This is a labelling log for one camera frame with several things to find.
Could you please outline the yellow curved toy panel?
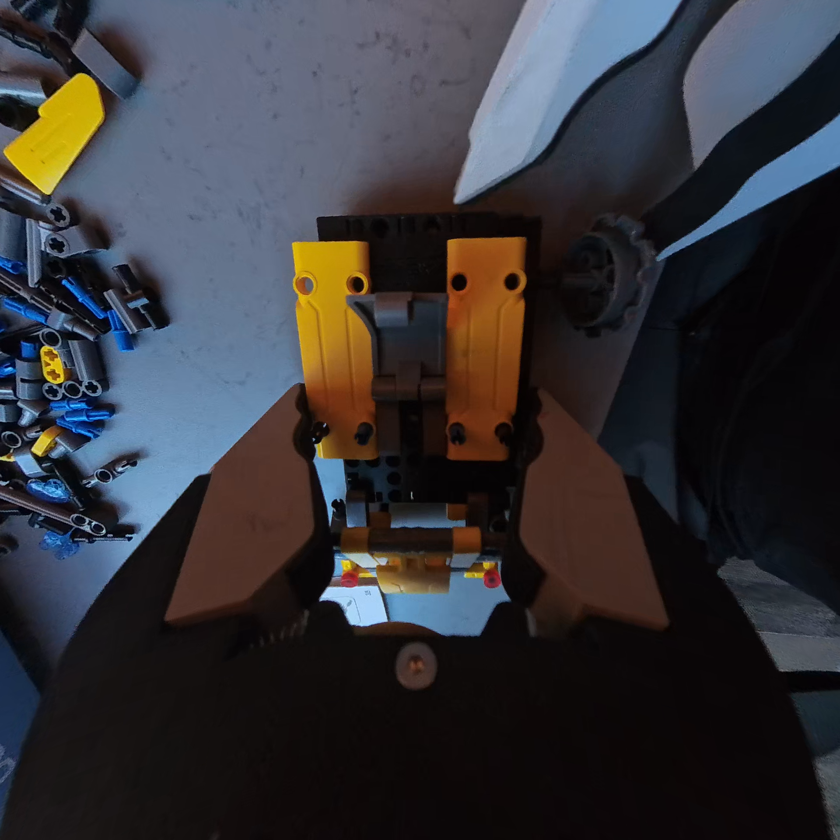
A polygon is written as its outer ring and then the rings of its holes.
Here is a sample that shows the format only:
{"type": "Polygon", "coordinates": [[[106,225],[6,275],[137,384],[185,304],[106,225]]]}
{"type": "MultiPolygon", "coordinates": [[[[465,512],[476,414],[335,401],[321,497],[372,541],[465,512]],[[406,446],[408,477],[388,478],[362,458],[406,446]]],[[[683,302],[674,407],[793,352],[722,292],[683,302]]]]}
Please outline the yellow curved toy panel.
{"type": "Polygon", "coordinates": [[[97,82],[78,73],[38,107],[37,121],[3,153],[32,185],[51,194],[104,120],[97,82]]]}

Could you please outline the grey curved toy piece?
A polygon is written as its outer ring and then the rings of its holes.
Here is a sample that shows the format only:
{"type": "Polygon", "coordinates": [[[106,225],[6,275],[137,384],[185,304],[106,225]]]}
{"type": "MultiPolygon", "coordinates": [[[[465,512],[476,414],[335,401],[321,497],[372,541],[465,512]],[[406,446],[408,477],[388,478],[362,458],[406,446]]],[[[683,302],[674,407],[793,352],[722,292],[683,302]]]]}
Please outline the grey curved toy piece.
{"type": "Polygon", "coordinates": [[[88,29],[81,28],[71,44],[71,53],[90,75],[121,100],[132,97],[139,79],[131,73],[88,29]]]}

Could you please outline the grey desk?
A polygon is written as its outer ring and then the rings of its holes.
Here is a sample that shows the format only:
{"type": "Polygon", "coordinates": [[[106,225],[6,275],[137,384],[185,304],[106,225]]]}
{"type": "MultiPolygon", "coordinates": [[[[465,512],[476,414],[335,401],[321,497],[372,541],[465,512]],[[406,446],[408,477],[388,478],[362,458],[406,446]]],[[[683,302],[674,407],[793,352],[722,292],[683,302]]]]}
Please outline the grey desk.
{"type": "Polygon", "coordinates": [[[106,269],[171,326],[104,354],[118,412],[78,462],[130,453],[108,498],[142,539],[300,381],[291,244],[320,216],[449,210],[522,2],[91,2],[140,76],[60,187],[106,269]]]}

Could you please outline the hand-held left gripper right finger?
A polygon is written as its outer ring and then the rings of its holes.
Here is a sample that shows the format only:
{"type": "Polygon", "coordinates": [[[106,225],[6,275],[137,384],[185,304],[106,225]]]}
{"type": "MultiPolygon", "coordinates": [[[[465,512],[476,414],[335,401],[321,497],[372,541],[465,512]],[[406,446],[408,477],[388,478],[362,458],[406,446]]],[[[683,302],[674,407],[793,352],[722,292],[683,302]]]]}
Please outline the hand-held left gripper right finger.
{"type": "Polygon", "coordinates": [[[508,593],[533,633],[598,617],[669,625],[623,472],[548,392],[532,393],[508,527],[508,593]]]}

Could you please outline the person's dark trousers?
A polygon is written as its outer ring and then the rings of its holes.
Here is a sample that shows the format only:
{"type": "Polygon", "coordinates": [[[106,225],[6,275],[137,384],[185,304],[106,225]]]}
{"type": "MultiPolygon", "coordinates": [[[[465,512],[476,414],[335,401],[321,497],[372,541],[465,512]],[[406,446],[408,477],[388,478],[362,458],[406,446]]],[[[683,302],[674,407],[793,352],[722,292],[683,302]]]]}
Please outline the person's dark trousers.
{"type": "Polygon", "coordinates": [[[599,442],[717,562],[838,585],[839,175],[668,257],[599,442]]]}

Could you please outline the dark grey toy wheel rim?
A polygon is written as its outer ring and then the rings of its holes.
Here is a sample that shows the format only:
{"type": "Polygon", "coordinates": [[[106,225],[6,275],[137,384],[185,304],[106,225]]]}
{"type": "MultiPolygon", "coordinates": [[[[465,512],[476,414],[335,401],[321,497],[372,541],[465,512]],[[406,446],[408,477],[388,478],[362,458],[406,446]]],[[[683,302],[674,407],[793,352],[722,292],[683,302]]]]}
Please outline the dark grey toy wheel rim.
{"type": "Polygon", "coordinates": [[[589,338],[625,330],[647,303],[663,268],[642,222],[597,218],[566,252],[560,299],[571,326],[589,338]]]}

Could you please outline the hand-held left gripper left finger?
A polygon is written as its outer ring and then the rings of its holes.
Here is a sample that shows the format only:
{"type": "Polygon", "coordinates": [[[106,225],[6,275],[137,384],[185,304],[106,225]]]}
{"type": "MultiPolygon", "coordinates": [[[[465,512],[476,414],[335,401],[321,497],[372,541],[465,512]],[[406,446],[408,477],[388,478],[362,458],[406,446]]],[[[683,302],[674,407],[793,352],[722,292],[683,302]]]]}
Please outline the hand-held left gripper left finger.
{"type": "Polygon", "coordinates": [[[236,616],[301,627],[327,587],[332,543],[305,387],[294,385],[218,460],[165,621],[236,616]]]}

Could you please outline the pile of small toy bricks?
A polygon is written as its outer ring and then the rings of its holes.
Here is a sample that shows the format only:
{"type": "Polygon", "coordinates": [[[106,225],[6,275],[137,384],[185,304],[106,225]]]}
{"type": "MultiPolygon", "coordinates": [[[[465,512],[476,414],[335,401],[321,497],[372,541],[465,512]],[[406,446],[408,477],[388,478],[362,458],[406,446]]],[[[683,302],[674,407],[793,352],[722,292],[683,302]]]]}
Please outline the pile of small toy bricks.
{"type": "Polygon", "coordinates": [[[70,170],[47,194],[4,155],[37,121],[39,106],[76,74],[97,82],[105,118],[106,95],[119,99],[71,53],[81,28],[93,34],[89,5],[2,2],[2,43],[57,67],[52,74],[2,69],[2,524],[25,518],[40,532],[39,547],[57,560],[86,544],[133,539],[134,529],[102,508],[101,490],[137,459],[116,458],[84,476],[73,457],[100,438],[115,414],[105,403],[110,383],[102,345],[112,340],[130,352],[142,332],[170,324],[156,290],[129,265],[113,266],[113,279],[102,273],[98,258],[109,242],[101,227],[83,222],[57,197],[70,170]]]}

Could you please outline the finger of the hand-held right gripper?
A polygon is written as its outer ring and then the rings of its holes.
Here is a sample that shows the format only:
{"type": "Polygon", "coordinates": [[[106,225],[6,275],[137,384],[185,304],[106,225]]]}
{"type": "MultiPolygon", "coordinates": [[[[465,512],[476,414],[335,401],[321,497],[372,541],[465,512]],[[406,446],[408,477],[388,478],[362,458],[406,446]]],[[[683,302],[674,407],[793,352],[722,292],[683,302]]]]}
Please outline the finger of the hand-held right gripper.
{"type": "Polygon", "coordinates": [[[742,1],[683,84],[694,171],[656,206],[660,258],[838,167],[839,2],[742,1]]]}
{"type": "Polygon", "coordinates": [[[584,103],[654,47],[680,1],[527,1],[469,128],[463,205],[534,165],[584,103]]]}

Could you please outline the white instruction booklet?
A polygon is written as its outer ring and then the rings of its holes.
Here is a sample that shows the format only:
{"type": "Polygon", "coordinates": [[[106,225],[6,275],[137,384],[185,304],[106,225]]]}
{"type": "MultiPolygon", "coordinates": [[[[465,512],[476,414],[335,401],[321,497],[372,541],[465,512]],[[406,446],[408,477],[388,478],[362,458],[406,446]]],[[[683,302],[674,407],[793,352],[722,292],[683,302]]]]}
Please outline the white instruction booklet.
{"type": "Polygon", "coordinates": [[[358,627],[389,621],[416,624],[442,635],[475,636],[496,605],[508,601],[508,594],[502,586],[489,589],[482,580],[456,575],[444,594],[384,595],[377,584],[331,585],[321,599],[338,603],[349,623],[358,627]]]}

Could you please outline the yellow black toy brick car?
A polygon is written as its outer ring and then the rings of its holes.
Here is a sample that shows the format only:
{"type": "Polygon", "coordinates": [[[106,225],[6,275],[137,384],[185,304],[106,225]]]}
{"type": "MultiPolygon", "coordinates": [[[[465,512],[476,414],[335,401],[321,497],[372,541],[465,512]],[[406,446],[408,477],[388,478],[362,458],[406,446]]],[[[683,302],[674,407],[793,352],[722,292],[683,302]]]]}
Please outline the yellow black toy brick car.
{"type": "Polygon", "coordinates": [[[345,586],[495,589],[519,482],[542,220],[319,217],[292,245],[311,438],[345,586]]]}

